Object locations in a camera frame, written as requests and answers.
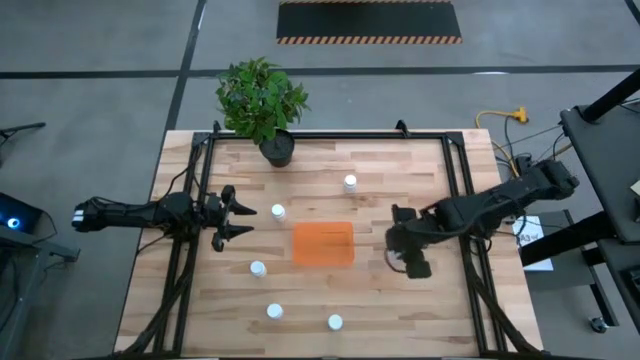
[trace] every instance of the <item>yellow and black striped border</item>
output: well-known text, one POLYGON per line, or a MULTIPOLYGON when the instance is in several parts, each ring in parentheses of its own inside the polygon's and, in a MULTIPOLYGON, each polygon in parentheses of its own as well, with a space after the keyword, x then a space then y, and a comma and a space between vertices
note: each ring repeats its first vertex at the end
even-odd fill
POLYGON ((462 44, 459 36, 297 36, 277 39, 280 45, 349 45, 404 44, 453 45, 462 44))
POLYGON ((383 3, 450 3, 451 0, 284 0, 280 1, 280 5, 283 4, 343 4, 343 3, 371 3, 371 4, 383 4, 383 3))

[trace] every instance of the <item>orange cloth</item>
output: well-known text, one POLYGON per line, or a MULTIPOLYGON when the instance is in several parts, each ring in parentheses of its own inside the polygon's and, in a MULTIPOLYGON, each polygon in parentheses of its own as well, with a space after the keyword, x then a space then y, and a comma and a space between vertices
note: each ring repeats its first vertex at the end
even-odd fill
POLYGON ((293 262, 305 266, 353 264, 353 224, 297 223, 293 228, 293 262))

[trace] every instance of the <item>caster wheel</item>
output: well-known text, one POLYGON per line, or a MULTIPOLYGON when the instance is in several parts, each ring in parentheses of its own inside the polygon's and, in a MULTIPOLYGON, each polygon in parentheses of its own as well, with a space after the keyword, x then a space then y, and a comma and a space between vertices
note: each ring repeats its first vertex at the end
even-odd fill
POLYGON ((607 325, 607 323, 604 322, 602 317, 591 319, 590 324, 591 324, 591 329, 593 329, 593 331, 597 332, 598 334, 604 334, 605 332, 607 332, 607 329, 609 328, 609 325, 607 325))

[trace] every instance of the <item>black rubber mat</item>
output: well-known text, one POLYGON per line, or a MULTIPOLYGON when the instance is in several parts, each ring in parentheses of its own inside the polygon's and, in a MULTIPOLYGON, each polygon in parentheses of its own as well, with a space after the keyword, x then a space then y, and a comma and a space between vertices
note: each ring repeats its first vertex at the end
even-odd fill
POLYGON ((460 44, 449 0, 282 1, 278 44, 460 44))

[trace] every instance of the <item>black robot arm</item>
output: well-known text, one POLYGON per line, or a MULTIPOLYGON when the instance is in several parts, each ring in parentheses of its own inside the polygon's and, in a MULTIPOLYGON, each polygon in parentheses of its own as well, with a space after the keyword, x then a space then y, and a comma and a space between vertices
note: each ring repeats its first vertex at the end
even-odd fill
POLYGON ((229 214, 255 215, 256 212, 239 204, 235 188, 226 185, 220 196, 211 193, 206 203, 194 202, 186 192, 175 192, 158 201, 143 205, 125 204, 93 197, 76 206, 71 225, 79 232, 99 231, 105 227, 159 228, 165 235, 179 237, 193 226, 215 227, 212 240, 218 252, 224 248, 222 240, 253 230, 251 226, 229 224, 229 214))
POLYGON ((406 264, 407 276, 431 275, 422 249, 451 237, 490 238, 503 218, 524 215, 536 200, 560 200, 573 194, 578 180, 558 161, 542 161, 522 176, 489 190, 456 196, 420 210, 392 207, 394 225, 387 230, 387 248, 406 264))

